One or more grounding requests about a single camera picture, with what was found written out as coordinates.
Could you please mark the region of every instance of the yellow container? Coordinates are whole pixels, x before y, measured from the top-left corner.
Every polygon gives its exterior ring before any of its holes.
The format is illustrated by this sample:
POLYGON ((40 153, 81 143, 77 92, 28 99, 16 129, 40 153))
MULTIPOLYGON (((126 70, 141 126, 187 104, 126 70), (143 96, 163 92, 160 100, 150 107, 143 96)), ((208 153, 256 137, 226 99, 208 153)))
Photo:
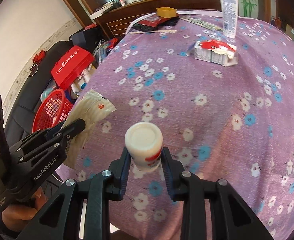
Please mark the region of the yellow container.
POLYGON ((157 8, 157 15, 163 18, 173 18, 177 16, 177 10, 170 7, 157 8))

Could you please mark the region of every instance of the plastic basket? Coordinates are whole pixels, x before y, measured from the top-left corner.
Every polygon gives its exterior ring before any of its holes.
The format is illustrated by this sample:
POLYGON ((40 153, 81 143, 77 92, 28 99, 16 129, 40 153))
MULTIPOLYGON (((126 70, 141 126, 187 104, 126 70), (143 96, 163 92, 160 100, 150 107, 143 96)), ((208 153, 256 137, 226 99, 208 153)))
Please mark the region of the plastic basket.
POLYGON ((40 105, 32 125, 32 132, 54 127, 64 121, 72 109, 72 103, 62 89, 51 92, 40 105))

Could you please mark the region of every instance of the metal bolt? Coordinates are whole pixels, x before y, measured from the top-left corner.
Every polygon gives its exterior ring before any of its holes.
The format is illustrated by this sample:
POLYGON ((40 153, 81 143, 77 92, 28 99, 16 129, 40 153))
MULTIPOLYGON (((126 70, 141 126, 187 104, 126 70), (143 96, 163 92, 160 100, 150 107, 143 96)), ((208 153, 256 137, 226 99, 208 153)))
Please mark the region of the metal bolt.
POLYGON ((183 171, 183 172, 182 172, 182 175, 183 175, 184 177, 190 177, 190 176, 191 176, 191 172, 190 172, 190 171, 183 171))
POLYGON ((111 175, 111 171, 108 171, 108 170, 103 171, 103 172, 102 172, 102 175, 103 175, 104 177, 109 177, 109 176, 111 175))
POLYGON ((222 185, 222 186, 226 186, 227 185, 227 181, 226 181, 226 179, 220 179, 219 181, 218 181, 218 184, 219 185, 222 185))
POLYGON ((68 180, 66 180, 66 185, 67 186, 72 186, 72 185, 74 185, 75 184, 75 181, 73 180, 73 179, 68 179, 68 180))

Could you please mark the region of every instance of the red box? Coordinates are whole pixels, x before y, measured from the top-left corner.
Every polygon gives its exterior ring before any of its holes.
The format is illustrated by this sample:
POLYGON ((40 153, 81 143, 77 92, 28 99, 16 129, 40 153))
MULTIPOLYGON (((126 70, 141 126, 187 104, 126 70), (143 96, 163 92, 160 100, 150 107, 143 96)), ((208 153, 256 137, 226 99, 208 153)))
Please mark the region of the red box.
POLYGON ((55 64, 51 71, 57 85, 63 90, 74 82, 81 72, 94 60, 93 55, 87 50, 73 46, 55 64))

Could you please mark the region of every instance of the plastic bag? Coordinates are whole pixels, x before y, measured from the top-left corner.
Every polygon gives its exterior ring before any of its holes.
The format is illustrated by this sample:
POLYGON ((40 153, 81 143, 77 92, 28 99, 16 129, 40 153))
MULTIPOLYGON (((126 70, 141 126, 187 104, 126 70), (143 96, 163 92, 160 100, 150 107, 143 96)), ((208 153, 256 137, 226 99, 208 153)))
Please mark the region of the plastic bag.
POLYGON ((93 132, 97 122, 100 122, 112 112, 116 111, 114 105, 94 90, 87 92, 70 112, 62 128, 81 118, 85 121, 85 129, 75 136, 66 147, 67 159, 63 162, 74 169, 77 157, 93 132))

